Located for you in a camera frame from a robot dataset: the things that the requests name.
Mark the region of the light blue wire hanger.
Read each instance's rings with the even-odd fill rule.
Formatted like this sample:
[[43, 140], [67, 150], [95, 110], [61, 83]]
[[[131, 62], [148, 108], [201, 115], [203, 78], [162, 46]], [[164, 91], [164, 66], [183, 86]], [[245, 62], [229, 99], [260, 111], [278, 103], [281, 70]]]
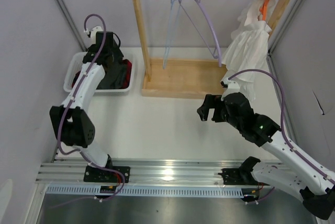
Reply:
[[173, 33], [174, 29], [176, 27], [176, 23], [179, 17], [180, 8], [177, 9], [177, 13], [175, 16], [174, 24], [172, 24], [173, 21], [173, 8], [174, 3], [179, 0], [170, 0], [170, 13], [169, 13], [169, 19], [168, 19], [168, 27], [167, 27], [167, 33], [166, 33], [166, 40], [165, 40], [165, 47], [164, 47], [164, 55], [163, 55], [163, 69], [166, 69], [167, 63], [168, 63], [168, 57], [171, 49], [171, 43], [173, 39]]

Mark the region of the white ruffled garment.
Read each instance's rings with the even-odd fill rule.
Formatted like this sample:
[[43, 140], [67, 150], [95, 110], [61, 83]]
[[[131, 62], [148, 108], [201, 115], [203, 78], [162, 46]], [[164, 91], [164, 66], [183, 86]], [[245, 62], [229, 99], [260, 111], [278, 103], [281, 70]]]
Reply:
[[227, 72], [222, 80], [246, 69], [260, 69], [268, 51], [271, 27], [267, 24], [276, 0], [270, 0], [265, 15], [260, 8], [265, 0], [253, 0], [237, 18], [239, 27], [231, 33], [232, 42], [222, 54]]

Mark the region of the wooden clothes rack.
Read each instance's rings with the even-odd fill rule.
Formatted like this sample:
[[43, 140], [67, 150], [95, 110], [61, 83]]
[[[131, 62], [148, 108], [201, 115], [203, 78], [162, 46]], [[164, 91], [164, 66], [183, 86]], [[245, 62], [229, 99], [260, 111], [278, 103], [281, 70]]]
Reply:
[[[141, 0], [132, 0], [135, 11], [145, 73], [142, 95], [147, 97], [202, 99], [208, 93], [222, 92], [215, 81], [226, 73], [214, 60], [172, 59], [167, 69], [162, 58], [151, 58], [148, 51]], [[290, 0], [278, 0], [270, 16], [269, 25], [275, 29]]]

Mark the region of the dark grey dotted skirt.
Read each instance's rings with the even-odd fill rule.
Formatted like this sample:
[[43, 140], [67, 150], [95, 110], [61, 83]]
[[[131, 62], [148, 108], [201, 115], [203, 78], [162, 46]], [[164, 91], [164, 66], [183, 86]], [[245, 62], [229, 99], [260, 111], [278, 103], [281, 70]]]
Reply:
[[97, 89], [121, 89], [124, 86], [128, 73], [128, 60], [112, 62], [109, 65], [103, 65], [105, 76], [100, 81]]

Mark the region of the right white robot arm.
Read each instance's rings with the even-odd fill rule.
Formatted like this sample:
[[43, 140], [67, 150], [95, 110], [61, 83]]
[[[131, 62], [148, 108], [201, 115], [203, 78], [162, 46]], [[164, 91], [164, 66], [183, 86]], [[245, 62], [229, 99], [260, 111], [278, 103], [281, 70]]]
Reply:
[[197, 109], [202, 121], [226, 122], [238, 130], [248, 142], [276, 156], [294, 174], [273, 168], [255, 157], [240, 166], [239, 178], [245, 184], [262, 182], [280, 189], [303, 203], [314, 216], [328, 220], [334, 212], [334, 172], [318, 163], [292, 140], [284, 130], [266, 115], [255, 113], [241, 93], [225, 97], [207, 94]]

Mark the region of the aluminium mounting rail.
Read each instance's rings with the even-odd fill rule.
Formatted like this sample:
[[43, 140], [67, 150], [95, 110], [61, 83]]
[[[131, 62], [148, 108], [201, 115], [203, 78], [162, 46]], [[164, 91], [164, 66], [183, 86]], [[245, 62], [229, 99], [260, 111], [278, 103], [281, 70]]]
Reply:
[[[218, 175], [222, 169], [238, 168], [242, 162], [114, 159], [113, 165], [130, 167], [128, 185], [210, 186], [222, 181]], [[87, 162], [82, 158], [59, 158], [53, 162], [42, 163], [36, 183], [82, 183], [86, 166]]]

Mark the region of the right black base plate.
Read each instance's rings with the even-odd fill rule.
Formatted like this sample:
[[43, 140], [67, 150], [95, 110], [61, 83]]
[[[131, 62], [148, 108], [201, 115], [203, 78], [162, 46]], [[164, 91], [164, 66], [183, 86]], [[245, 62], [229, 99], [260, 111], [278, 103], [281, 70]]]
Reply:
[[224, 185], [258, 185], [259, 183], [252, 177], [250, 172], [245, 172], [237, 168], [224, 168], [218, 173]]

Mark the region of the white plastic basket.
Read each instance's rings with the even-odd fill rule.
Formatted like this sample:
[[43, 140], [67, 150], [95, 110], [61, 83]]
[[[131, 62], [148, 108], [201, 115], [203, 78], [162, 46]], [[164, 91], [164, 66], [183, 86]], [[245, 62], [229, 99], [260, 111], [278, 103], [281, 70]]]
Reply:
[[[82, 61], [86, 52], [78, 52], [76, 53], [68, 67], [68, 71], [65, 75], [65, 80], [63, 84], [63, 89], [65, 92], [70, 92], [72, 90], [72, 82], [74, 81], [75, 75], [77, 72], [81, 71], [82, 68]], [[129, 93], [132, 88], [133, 82], [136, 76], [136, 69], [137, 69], [137, 60], [132, 54], [124, 54], [125, 59], [129, 60], [132, 64], [131, 73], [130, 73], [130, 82], [127, 88], [125, 89], [97, 89], [95, 92], [96, 96], [124, 96]]]

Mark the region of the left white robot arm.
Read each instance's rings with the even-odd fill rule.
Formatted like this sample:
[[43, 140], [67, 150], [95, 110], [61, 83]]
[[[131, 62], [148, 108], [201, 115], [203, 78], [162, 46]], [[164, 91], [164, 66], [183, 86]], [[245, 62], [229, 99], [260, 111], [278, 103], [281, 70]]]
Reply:
[[72, 147], [96, 167], [95, 176], [102, 182], [113, 178], [113, 163], [94, 141], [95, 126], [87, 111], [96, 90], [123, 89], [129, 86], [132, 64], [120, 50], [121, 41], [111, 31], [98, 31], [83, 57], [81, 70], [72, 89], [60, 106], [52, 106], [51, 118], [57, 145]]

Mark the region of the orange plastic hanger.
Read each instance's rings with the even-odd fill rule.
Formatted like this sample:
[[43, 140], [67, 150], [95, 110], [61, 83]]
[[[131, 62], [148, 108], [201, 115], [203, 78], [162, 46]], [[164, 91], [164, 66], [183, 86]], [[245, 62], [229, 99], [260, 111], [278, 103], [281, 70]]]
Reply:
[[266, 21], [267, 8], [268, 8], [268, 5], [269, 5], [270, 1], [271, 0], [264, 0], [263, 4], [259, 8], [259, 12], [260, 12], [259, 20]]

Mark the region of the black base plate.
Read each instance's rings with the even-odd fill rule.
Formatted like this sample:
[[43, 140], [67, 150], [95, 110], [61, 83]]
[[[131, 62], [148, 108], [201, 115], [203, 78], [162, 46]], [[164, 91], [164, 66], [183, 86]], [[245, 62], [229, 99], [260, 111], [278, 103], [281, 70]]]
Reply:
[[237, 168], [224, 168], [218, 173], [224, 185], [258, 185], [259, 183], [252, 177], [250, 172], [245, 172]]
[[[125, 183], [129, 182], [131, 170], [129, 166], [114, 166], [114, 169], [124, 175]], [[117, 183], [118, 178], [115, 173], [107, 172], [88, 165], [85, 169], [83, 181], [93, 183]]]

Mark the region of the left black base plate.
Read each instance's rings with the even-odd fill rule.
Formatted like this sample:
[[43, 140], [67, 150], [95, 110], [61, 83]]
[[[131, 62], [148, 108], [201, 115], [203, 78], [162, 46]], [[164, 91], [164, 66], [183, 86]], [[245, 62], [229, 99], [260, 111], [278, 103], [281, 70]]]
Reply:
[[[129, 182], [131, 170], [129, 166], [114, 166], [114, 169], [124, 175], [125, 183]], [[117, 183], [118, 178], [115, 173], [107, 172], [88, 165], [85, 169], [83, 181], [93, 183]]]

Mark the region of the red plaid garment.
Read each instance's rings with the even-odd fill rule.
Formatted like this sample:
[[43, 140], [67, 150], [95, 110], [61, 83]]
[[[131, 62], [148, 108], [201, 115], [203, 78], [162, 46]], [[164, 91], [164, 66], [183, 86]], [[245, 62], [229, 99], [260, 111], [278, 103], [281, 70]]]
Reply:
[[124, 82], [124, 86], [121, 89], [126, 89], [129, 86], [130, 76], [131, 76], [131, 68], [132, 68], [132, 63], [128, 60], [128, 73], [127, 73], [127, 77], [126, 77], [127, 82]]

